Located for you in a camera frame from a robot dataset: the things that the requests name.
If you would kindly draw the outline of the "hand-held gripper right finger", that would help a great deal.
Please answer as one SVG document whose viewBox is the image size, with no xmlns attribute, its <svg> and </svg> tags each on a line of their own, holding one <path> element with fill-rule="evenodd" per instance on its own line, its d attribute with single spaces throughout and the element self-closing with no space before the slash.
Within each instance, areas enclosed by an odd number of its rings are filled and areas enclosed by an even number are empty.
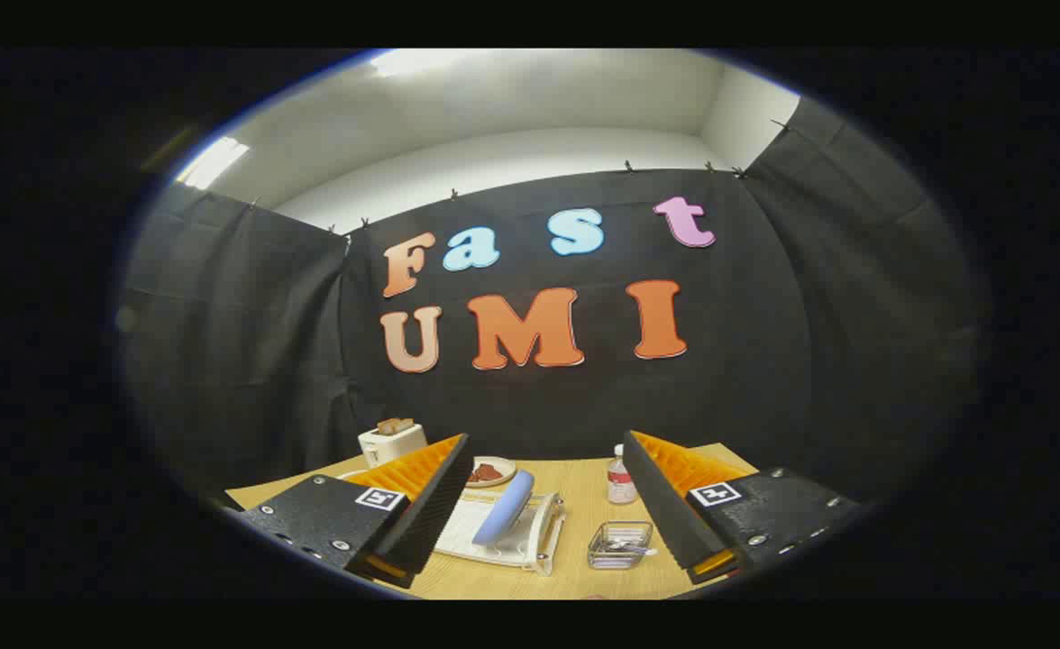
<svg viewBox="0 0 1060 649">
<path fill-rule="evenodd" d="M 691 583 L 770 571 L 840 533 L 860 502 L 784 467 L 744 470 L 629 431 L 622 460 L 662 542 Z"/>
</svg>

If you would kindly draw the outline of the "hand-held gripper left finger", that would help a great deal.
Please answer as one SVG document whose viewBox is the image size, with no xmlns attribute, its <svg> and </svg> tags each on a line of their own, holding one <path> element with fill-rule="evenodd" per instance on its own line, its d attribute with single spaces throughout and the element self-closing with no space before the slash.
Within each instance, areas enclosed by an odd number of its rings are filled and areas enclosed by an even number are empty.
<svg viewBox="0 0 1060 649">
<path fill-rule="evenodd" d="M 467 486 L 470 443 L 459 434 L 361 475 L 311 475 L 238 518 L 331 571 L 407 589 Z"/>
</svg>

